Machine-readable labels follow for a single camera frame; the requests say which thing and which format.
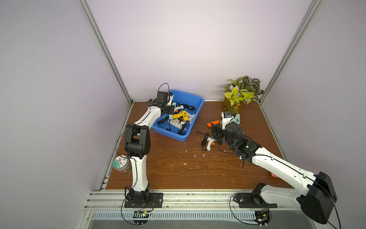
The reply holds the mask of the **white glue gun orange trigger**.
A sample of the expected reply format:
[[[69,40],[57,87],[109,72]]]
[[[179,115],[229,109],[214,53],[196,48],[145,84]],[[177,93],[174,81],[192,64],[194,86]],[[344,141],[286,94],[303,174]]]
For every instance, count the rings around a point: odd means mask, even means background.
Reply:
[[[174,111],[181,110],[181,109],[184,109],[184,106],[183,105],[176,106],[175,109],[174,109]]]

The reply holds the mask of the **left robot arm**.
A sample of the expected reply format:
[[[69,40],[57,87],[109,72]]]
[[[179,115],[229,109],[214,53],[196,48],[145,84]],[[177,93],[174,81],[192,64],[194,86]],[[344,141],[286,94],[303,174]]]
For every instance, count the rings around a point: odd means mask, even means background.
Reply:
[[[126,199],[141,205],[150,201],[149,182],[146,172],[147,155],[151,148],[150,129],[163,114],[174,113],[173,93],[157,92],[157,98],[149,105],[144,115],[134,124],[127,126],[124,137],[124,150],[132,165],[132,187]]]

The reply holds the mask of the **small white glue gun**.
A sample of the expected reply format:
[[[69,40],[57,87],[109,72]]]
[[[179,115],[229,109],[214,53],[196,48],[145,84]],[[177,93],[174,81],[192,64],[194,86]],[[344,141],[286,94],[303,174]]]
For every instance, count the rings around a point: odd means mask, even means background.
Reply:
[[[204,151],[211,151],[211,146],[214,143],[215,139],[208,137],[206,140],[206,144],[204,144]]]

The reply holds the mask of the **large white glue gun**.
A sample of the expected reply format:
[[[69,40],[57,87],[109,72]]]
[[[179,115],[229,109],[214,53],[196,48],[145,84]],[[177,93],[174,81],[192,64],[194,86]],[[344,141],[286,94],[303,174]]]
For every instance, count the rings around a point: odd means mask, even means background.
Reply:
[[[169,121],[169,124],[173,127],[179,129],[179,130],[187,130],[187,122],[186,121],[180,121],[179,119],[172,119]]]

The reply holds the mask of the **yellow glue gun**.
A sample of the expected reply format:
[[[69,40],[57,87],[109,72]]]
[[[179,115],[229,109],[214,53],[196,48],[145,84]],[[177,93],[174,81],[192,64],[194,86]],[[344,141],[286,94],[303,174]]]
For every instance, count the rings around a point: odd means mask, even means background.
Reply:
[[[180,113],[172,115],[172,119],[182,119],[183,121],[187,122],[189,120],[189,116],[186,111],[182,111]]]

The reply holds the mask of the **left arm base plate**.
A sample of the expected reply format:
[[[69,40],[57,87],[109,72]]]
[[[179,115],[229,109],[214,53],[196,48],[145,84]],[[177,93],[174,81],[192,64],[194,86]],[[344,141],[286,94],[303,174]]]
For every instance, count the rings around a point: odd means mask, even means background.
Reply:
[[[161,208],[163,205],[164,194],[153,192],[134,192],[127,194],[124,203],[125,208]]]

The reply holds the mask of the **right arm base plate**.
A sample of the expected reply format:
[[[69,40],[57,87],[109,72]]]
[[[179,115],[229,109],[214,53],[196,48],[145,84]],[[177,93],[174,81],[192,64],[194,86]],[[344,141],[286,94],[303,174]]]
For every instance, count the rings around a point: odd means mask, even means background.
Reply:
[[[278,208],[277,204],[269,204],[257,194],[252,193],[236,193],[234,201],[238,203],[239,208],[267,209]]]

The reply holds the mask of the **mint glue gun back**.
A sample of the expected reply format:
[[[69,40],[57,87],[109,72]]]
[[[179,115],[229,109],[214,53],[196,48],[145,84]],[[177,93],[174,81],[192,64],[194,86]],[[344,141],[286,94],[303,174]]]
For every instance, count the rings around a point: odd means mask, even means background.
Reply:
[[[236,124],[240,125],[240,123],[241,123],[240,114],[236,114],[235,117],[233,117],[231,119],[231,123],[236,123]]]

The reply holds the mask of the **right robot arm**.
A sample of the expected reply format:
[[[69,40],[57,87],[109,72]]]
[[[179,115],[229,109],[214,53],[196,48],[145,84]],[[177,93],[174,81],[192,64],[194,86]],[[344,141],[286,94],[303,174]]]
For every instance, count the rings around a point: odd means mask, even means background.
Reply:
[[[211,125],[213,139],[226,142],[234,154],[245,163],[262,167],[284,180],[300,193],[301,210],[312,220],[327,224],[336,209],[336,192],[330,176],[323,172],[314,174],[292,165],[272,154],[266,148],[244,135],[237,123]]]

